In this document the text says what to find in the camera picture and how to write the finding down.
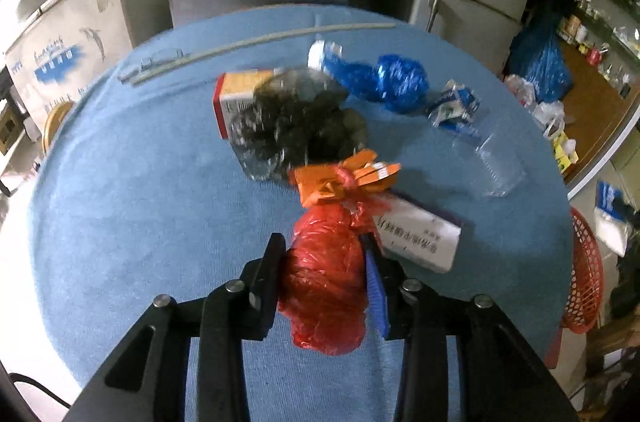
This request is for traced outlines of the blue plastic bag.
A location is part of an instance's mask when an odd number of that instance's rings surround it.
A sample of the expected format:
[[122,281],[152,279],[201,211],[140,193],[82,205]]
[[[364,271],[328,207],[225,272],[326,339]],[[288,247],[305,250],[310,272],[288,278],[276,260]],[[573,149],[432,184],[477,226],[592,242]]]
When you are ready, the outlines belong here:
[[396,113],[413,113],[426,106],[430,90],[427,73],[416,60],[385,54],[375,65],[351,63],[336,54],[323,58],[322,68],[352,96],[383,105]]

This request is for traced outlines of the wooden shelf cabinet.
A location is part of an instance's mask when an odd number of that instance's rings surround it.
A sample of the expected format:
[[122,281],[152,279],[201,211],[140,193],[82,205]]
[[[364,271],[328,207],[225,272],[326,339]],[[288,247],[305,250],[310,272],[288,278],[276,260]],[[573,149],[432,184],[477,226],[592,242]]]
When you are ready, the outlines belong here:
[[578,160],[565,171],[575,185],[602,161],[637,121],[639,0],[553,0],[573,86],[563,98],[566,135]]

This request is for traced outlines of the red plastic basket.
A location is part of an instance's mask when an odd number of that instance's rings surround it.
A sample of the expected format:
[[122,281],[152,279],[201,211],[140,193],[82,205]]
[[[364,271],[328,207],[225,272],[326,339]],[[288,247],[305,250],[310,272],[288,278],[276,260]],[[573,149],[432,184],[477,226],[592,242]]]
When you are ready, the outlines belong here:
[[570,294],[562,318],[563,327],[584,334],[598,321],[604,294],[602,257],[596,236],[577,209],[571,208],[574,229]]

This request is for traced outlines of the eyeglasses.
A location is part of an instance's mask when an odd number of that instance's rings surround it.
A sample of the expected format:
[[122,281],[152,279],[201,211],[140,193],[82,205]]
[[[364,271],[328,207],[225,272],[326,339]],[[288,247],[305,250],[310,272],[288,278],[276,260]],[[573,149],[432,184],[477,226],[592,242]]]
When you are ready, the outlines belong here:
[[134,64],[128,65],[119,72],[118,80],[127,82],[143,72],[167,65],[184,56],[182,49],[162,49],[148,57],[142,58]]

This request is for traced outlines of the orange paper scrap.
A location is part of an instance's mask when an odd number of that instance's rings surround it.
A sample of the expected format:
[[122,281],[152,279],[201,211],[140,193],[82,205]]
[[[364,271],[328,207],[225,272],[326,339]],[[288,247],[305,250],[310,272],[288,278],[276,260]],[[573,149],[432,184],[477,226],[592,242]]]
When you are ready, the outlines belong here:
[[362,149],[335,163],[309,164],[288,172],[297,187],[300,204],[310,208],[320,203],[365,201],[390,189],[398,178],[399,162],[378,161],[378,154]]

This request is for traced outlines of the blue white wrapper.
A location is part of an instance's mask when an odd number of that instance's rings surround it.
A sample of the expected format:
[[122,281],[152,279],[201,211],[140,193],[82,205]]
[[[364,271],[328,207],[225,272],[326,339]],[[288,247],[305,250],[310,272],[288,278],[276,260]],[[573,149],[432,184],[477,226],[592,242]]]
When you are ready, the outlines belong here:
[[464,84],[449,80],[436,100],[427,107],[428,120],[449,133],[479,139],[480,131],[474,125],[474,116],[480,108],[480,101]]

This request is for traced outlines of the wooden round stool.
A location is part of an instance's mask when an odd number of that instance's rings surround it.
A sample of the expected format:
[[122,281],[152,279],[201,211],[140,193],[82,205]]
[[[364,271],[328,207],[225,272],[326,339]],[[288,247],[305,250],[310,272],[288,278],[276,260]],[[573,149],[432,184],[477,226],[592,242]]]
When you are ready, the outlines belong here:
[[75,103],[73,101],[64,101],[56,104],[49,112],[47,120],[44,123],[41,138],[41,148],[45,155],[49,153],[55,139],[55,135],[58,133],[58,129],[61,127],[66,116],[73,109],[74,105]]

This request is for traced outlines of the white tissue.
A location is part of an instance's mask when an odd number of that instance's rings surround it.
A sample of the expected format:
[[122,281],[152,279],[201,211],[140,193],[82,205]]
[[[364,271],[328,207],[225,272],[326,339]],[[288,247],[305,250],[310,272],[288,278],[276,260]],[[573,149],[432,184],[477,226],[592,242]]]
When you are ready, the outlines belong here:
[[307,67],[317,71],[326,71],[330,60],[341,58],[343,48],[331,41],[318,40],[311,44],[307,55]]

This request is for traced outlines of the blue tablecloth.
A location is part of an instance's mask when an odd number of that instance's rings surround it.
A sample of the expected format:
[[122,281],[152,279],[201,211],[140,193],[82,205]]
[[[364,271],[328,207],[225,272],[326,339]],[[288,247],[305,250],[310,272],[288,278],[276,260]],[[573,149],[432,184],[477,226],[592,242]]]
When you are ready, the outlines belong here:
[[[449,80],[480,101],[521,158],[504,198],[465,182],[454,135],[423,110],[352,99],[367,147],[402,168],[391,194],[461,223],[454,266],[406,260],[407,334],[386,341],[366,309],[352,353],[293,343],[277,310],[262,341],[241,338],[242,270],[272,233],[286,251],[303,206],[288,183],[249,179],[222,139],[217,78],[299,68],[318,34],[355,62],[419,62],[434,100]],[[162,49],[184,56],[127,82]],[[433,34],[336,6],[233,13],[177,28],[106,71],[58,131],[34,197],[32,249],[47,329],[84,384],[72,421],[571,421],[544,365],[572,267],[570,204],[552,149],[477,60]]]

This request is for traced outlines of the white purple medicine box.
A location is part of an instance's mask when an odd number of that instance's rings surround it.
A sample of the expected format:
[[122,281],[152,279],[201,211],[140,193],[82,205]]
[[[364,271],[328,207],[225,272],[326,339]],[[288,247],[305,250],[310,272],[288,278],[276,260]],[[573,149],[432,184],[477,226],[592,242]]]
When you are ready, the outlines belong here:
[[448,273],[454,266],[462,226],[394,194],[384,194],[380,200],[385,210],[374,220],[385,256]]

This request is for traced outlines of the orange red medicine box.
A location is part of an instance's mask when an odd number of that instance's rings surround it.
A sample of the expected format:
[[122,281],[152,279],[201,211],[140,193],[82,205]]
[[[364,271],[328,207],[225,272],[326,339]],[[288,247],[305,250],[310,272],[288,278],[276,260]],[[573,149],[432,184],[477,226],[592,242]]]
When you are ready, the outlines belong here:
[[277,75],[277,69],[225,72],[217,78],[212,106],[220,137],[229,138],[231,120],[254,102],[258,86]]

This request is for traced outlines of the clear plastic cup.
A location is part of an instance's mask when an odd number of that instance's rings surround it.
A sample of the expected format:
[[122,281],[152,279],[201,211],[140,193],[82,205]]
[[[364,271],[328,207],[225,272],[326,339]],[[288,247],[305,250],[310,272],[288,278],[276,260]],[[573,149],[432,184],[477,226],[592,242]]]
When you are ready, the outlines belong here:
[[525,179],[521,158],[495,122],[463,123],[454,130],[454,152],[463,161],[465,182],[483,198],[504,198]]

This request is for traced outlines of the black plastic bag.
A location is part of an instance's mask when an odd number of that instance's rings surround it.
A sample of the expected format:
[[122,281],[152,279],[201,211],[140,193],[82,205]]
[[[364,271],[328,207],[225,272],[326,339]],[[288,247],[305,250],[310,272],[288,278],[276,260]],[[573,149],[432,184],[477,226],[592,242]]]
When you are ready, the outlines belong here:
[[366,147],[366,120],[343,106],[348,92],[324,72],[297,68],[266,79],[235,113],[229,143],[253,181],[285,181],[309,164],[335,163]]

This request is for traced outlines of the red plastic bag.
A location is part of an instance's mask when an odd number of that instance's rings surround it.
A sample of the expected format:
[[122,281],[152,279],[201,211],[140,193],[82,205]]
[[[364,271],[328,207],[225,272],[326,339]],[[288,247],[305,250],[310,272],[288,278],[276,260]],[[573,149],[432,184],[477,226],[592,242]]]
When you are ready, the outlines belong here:
[[341,356],[366,335],[366,260],[361,235],[375,236],[380,198],[313,205],[296,222],[285,253],[279,312],[303,350]]

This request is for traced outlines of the white chest freezer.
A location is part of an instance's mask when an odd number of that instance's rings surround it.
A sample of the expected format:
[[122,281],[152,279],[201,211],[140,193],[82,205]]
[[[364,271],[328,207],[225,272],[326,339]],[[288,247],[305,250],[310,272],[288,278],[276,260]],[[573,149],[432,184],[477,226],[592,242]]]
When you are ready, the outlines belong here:
[[51,0],[6,49],[6,68],[35,126],[172,27],[169,0]]

